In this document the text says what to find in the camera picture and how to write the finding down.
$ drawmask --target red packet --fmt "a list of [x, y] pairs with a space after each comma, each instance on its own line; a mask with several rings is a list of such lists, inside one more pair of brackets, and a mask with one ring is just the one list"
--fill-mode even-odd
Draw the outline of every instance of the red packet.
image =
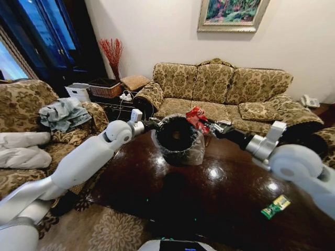
[[209, 133], [209, 128], [199, 121], [199, 119], [208, 121], [205, 112], [198, 106], [195, 106], [191, 111], [186, 113], [186, 119], [203, 134]]

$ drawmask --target glossy table surface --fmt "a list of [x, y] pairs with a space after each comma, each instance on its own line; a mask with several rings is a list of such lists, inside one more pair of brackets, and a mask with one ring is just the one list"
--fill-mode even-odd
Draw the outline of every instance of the glossy table surface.
[[[123, 146], [87, 200], [141, 218], [163, 230], [205, 236], [242, 250], [335, 250], [335, 221], [310, 196], [251, 162], [228, 140], [206, 137], [198, 166], [171, 166], [146, 133]], [[290, 201], [268, 220], [279, 195]]]

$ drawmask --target wall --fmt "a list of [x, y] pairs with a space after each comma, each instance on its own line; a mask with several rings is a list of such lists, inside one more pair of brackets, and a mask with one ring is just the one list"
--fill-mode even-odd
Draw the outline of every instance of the wall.
[[255, 34], [197, 33], [201, 0], [86, 0], [97, 36], [119, 38], [121, 76], [152, 77], [158, 62], [222, 58], [240, 67], [284, 69], [288, 93], [335, 102], [334, 0], [271, 0]]

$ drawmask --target gold frame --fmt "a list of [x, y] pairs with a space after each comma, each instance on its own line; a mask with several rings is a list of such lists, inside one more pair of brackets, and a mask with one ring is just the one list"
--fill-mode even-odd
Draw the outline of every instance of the gold frame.
[[256, 32], [270, 0], [261, 0], [254, 20], [245, 23], [205, 24], [209, 0], [202, 0], [200, 10], [198, 32]]

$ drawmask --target storage basket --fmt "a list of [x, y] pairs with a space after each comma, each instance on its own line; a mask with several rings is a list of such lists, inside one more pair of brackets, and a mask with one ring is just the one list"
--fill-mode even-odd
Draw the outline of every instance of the storage basket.
[[121, 94], [121, 82], [115, 79], [98, 78], [89, 83], [93, 96], [115, 98]]

